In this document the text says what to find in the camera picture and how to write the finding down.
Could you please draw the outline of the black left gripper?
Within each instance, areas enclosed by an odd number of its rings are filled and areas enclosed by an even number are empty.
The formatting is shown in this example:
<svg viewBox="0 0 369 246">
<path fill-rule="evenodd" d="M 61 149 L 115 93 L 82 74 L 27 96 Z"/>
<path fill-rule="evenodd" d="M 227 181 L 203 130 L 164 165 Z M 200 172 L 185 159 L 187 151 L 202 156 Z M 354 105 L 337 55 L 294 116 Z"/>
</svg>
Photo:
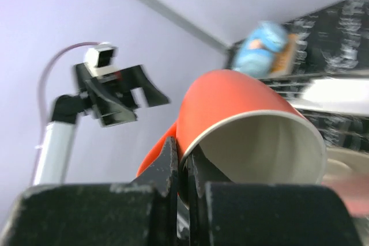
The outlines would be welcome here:
<svg viewBox="0 0 369 246">
<path fill-rule="evenodd" d="M 108 74 L 101 80 L 92 77 L 83 63 L 75 65 L 74 72 L 79 92 L 87 94 L 87 107 L 103 127 L 137 120 L 137 104 L 132 89 L 142 89 L 148 107 L 170 103 L 169 98 L 146 76 L 142 65 L 125 68 L 120 74 Z"/>
</svg>

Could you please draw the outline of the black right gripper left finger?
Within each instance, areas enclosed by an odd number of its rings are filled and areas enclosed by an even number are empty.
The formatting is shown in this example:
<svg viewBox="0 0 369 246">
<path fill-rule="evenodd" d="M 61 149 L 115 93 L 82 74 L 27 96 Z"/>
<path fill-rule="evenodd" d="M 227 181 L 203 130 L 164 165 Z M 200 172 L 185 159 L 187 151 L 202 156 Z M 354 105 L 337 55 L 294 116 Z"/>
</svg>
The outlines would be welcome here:
<svg viewBox="0 0 369 246">
<path fill-rule="evenodd" d="M 16 200 L 2 245 L 176 245 L 178 157 L 173 137 L 130 183 L 40 185 Z"/>
</svg>

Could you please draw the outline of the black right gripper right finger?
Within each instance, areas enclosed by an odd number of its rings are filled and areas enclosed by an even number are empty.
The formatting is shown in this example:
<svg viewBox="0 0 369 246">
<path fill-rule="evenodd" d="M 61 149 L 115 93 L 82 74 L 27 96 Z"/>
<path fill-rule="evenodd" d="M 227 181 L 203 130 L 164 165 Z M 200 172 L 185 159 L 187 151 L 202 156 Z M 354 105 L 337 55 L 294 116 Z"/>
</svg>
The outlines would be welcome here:
<svg viewBox="0 0 369 246">
<path fill-rule="evenodd" d="M 233 183 L 204 161 L 188 160 L 191 245 L 362 245 L 332 190 Z"/>
</svg>

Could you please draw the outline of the orange ceramic mug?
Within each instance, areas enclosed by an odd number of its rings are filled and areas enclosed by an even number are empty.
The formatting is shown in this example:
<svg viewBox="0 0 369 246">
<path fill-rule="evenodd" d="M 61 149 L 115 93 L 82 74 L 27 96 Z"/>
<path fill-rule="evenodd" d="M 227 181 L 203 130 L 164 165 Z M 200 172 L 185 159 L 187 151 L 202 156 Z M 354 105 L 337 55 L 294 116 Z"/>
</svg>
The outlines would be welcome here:
<svg viewBox="0 0 369 246">
<path fill-rule="evenodd" d="M 273 89 L 232 70 L 197 78 L 165 137 L 176 139 L 182 179 L 197 157 L 201 184 L 320 184 L 325 174 L 317 128 Z"/>
</svg>

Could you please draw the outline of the pink and cream plate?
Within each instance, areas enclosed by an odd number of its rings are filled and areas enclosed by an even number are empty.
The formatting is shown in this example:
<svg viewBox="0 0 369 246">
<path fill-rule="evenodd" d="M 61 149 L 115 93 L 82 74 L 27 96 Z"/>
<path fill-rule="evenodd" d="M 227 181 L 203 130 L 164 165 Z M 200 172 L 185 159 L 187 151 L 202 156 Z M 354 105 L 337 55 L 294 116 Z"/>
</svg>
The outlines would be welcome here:
<svg viewBox="0 0 369 246">
<path fill-rule="evenodd" d="M 328 147 L 322 184 L 339 195 L 353 216 L 368 216 L 368 153 Z"/>
</svg>

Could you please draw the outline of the white paper plate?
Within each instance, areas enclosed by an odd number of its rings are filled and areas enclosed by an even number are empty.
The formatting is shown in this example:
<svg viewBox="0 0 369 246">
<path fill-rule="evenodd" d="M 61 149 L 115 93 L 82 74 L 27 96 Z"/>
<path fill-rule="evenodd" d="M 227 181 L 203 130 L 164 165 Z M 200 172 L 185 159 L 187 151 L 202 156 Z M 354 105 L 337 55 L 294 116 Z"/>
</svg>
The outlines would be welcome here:
<svg viewBox="0 0 369 246">
<path fill-rule="evenodd" d="M 289 103 L 308 111 L 368 116 L 368 78 L 314 79 Z"/>
</svg>

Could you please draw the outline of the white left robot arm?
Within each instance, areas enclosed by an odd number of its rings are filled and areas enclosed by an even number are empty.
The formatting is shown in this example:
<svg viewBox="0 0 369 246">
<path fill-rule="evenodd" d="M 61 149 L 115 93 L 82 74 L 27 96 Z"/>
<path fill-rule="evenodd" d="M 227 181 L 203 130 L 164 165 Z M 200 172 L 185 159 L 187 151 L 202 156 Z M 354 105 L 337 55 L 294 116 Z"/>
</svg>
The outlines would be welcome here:
<svg viewBox="0 0 369 246">
<path fill-rule="evenodd" d="M 137 88 L 142 89 L 149 107 L 170 103 L 147 78 L 141 65 L 123 70 L 109 67 L 101 77 L 92 75 L 85 63 L 74 69 L 78 93 L 61 95 L 54 101 L 32 178 L 34 186 L 64 182 L 79 115 L 91 111 L 103 127 L 135 122 L 139 106 L 132 91 Z"/>
</svg>

